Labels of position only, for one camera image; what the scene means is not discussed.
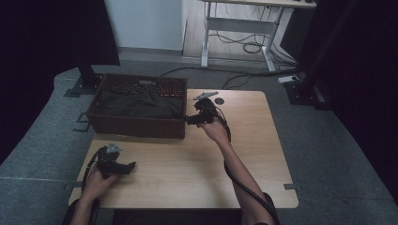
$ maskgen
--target open storage box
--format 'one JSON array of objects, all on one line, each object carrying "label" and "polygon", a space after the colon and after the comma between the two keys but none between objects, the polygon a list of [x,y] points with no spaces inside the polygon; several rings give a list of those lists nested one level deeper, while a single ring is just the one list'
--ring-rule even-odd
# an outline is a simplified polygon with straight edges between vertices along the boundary
[{"label": "open storage box", "polygon": [[[165,119],[99,114],[99,102],[104,93],[112,93],[121,97],[148,94],[151,98],[180,99],[183,104],[181,115],[178,118]],[[146,138],[184,139],[186,105],[186,79],[106,74],[86,115],[97,133]]]}]

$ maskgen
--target desk top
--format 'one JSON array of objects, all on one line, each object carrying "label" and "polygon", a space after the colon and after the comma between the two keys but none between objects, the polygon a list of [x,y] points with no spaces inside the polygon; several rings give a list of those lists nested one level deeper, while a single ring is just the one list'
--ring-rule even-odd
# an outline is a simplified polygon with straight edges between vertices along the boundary
[{"label": "desk top", "polygon": [[[187,115],[197,114],[193,98],[212,90],[189,89]],[[276,207],[299,205],[291,184],[283,150],[264,93],[219,91],[223,111],[232,132],[232,144],[263,191],[272,196]],[[123,151],[119,163],[136,161],[130,175],[124,175],[101,198],[104,208],[239,208],[231,180],[223,168],[217,144],[205,132],[186,125],[186,137],[148,139],[96,134],[78,177],[103,145],[114,142]],[[69,203],[80,197],[75,188]]]},{"label": "desk top", "polygon": [[316,3],[306,3],[304,0],[201,0],[203,2],[271,6],[284,8],[316,8]]}]

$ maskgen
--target wooden table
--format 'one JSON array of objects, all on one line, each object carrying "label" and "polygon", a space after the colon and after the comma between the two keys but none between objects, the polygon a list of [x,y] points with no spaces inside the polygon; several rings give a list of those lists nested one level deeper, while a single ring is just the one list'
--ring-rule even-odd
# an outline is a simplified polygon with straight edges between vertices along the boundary
[{"label": "wooden table", "polygon": [[[304,0],[201,0],[207,2],[206,12],[206,25],[205,25],[205,41],[202,49],[201,66],[207,67],[208,59],[208,31],[230,31],[252,34],[269,35],[267,46],[262,47],[263,55],[269,71],[276,71],[272,62],[270,49],[275,38],[279,23],[285,8],[315,8],[316,3],[306,3]],[[212,3],[228,3],[228,4],[241,4],[241,5],[256,5],[256,6],[269,6],[279,7],[278,14],[274,21],[253,21],[253,20],[238,20],[230,18],[211,17],[210,10]]]},{"label": "wooden table", "polygon": [[[193,98],[210,91],[214,90],[188,90],[187,115],[197,114]],[[276,207],[297,207],[296,191],[283,186],[292,180],[264,93],[222,90],[214,98],[224,99],[219,108],[231,128],[232,144],[259,186],[272,196]],[[101,207],[239,208],[221,151],[202,129],[186,125],[184,140],[96,134],[78,181],[89,159],[109,142],[123,149],[117,162],[137,161],[137,165],[102,197]],[[69,203],[80,193],[75,188]]]}]

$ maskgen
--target wall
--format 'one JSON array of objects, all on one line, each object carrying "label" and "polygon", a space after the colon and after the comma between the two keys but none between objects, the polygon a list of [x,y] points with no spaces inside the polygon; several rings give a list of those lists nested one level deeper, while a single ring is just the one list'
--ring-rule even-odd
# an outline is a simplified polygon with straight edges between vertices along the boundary
[{"label": "wall", "polygon": [[117,47],[182,51],[186,0],[105,0]]}]

